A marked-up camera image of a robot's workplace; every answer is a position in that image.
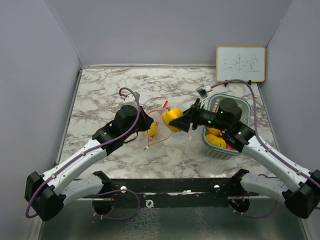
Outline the clear orange-zip bag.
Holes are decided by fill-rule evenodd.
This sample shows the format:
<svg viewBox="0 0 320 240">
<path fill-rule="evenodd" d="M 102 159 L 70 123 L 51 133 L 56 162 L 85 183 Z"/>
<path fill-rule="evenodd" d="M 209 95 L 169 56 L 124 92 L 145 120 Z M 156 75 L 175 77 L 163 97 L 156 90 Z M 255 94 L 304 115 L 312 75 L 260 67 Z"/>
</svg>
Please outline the clear orange-zip bag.
<svg viewBox="0 0 320 240">
<path fill-rule="evenodd" d="M 153 137 L 149 137 L 148 130 L 143 132 L 140 146 L 144 151 L 151 152 L 151 149 L 156 149 L 163 146 L 182 147 L 184 145 L 186 145 L 187 149 L 191 149 L 189 144 L 193 140 L 197 139 L 197 132 L 172 132 L 168 127 L 165 126 L 162 120 L 162 115 L 165 112 L 176 108 L 185 110 L 186 106 L 176 101 L 165 100 L 161 105 L 153 107 L 146 112 L 148 116 L 153 118 L 153 123 L 157 125 L 157 132 Z"/>
</svg>

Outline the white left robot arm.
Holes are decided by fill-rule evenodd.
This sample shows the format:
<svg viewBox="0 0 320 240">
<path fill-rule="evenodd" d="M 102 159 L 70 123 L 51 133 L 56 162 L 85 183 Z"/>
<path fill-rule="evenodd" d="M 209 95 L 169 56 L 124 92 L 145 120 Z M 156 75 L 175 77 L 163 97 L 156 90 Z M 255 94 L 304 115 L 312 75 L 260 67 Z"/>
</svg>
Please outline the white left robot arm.
<svg viewBox="0 0 320 240">
<path fill-rule="evenodd" d="M 42 174 L 34 171 L 27 177 L 27 209 L 33 209 L 44 222 L 54 218 L 69 199 L 66 190 L 75 178 L 126 144 L 132 134 L 149 130 L 153 122 L 141 106 L 123 105 L 114 119 L 99 128 L 71 157 Z"/>
</svg>

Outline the yellow toy apple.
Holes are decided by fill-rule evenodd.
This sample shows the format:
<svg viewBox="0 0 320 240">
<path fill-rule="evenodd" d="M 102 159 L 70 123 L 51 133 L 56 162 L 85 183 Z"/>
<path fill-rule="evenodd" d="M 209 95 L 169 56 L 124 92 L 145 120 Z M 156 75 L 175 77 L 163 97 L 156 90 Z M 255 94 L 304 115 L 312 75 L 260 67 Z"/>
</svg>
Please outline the yellow toy apple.
<svg viewBox="0 0 320 240">
<path fill-rule="evenodd" d="M 155 123 L 152 123 L 150 129 L 148 130 L 148 136 L 152 138 L 157 133 L 157 129 L 157 125 Z"/>
</svg>

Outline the yellow toy bell pepper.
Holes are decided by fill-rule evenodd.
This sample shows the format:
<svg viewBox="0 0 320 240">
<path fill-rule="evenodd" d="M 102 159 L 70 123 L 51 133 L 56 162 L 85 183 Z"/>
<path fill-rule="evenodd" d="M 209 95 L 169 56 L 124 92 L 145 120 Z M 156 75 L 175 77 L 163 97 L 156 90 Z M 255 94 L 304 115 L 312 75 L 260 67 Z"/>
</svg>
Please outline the yellow toy bell pepper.
<svg viewBox="0 0 320 240">
<path fill-rule="evenodd" d="M 171 109 L 165 112 L 161 118 L 166 127 L 168 127 L 172 132 L 177 133 L 181 130 L 177 127 L 171 126 L 170 122 L 183 116 L 183 111 L 179 108 Z"/>
</svg>

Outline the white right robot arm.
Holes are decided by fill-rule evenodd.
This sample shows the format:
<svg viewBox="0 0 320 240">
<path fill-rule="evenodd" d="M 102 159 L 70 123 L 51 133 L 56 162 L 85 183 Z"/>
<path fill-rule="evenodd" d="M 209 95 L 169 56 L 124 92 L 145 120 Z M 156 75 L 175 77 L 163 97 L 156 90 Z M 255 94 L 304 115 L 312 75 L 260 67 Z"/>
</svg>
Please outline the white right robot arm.
<svg viewBox="0 0 320 240">
<path fill-rule="evenodd" d="M 257 193 L 277 200 L 295 216 L 307 219 L 320 203 L 320 172 L 294 163 L 241 122 L 242 110 L 232 98 L 220 101 L 218 110 L 212 112 L 201 107 L 200 100 L 187 110 L 172 109 L 163 115 L 164 124 L 174 132 L 188 132 L 198 126 L 222 131 L 226 144 L 256 160 L 272 172 L 277 179 L 270 179 L 247 170 L 233 176 L 229 189 L 240 196 L 244 192 Z"/>
</svg>

